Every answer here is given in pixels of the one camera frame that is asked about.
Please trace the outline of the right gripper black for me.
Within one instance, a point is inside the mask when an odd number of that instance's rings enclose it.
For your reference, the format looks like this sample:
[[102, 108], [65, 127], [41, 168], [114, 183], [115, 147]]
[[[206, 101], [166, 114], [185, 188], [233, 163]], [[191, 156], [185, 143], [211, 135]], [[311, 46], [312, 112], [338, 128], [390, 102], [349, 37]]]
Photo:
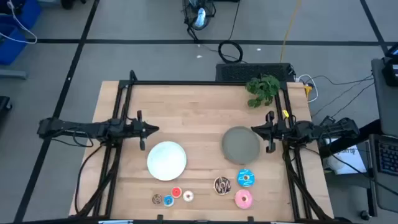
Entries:
[[268, 146], [266, 147], [267, 153], [273, 153], [275, 151], [274, 139], [283, 139], [284, 134], [287, 133], [287, 127], [284, 120], [276, 122], [274, 124], [275, 113], [270, 111], [266, 114], [266, 123], [259, 126], [251, 126], [251, 130], [258, 136], [263, 138], [266, 135]]

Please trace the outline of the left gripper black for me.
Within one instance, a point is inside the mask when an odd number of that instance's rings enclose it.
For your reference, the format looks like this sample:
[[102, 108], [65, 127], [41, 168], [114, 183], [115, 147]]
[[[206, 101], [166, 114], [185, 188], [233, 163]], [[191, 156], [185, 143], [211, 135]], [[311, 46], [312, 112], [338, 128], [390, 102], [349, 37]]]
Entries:
[[132, 119], [131, 121], [131, 131], [132, 133], [130, 134], [131, 138], [139, 138], [139, 147], [140, 150], [144, 151], [146, 148], [145, 140], [146, 136], [145, 134], [153, 134], [159, 130], [158, 126], [154, 126], [151, 124], [145, 124], [146, 129], [144, 128], [144, 122], [142, 120], [142, 111], [138, 110], [137, 111], [137, 118]]

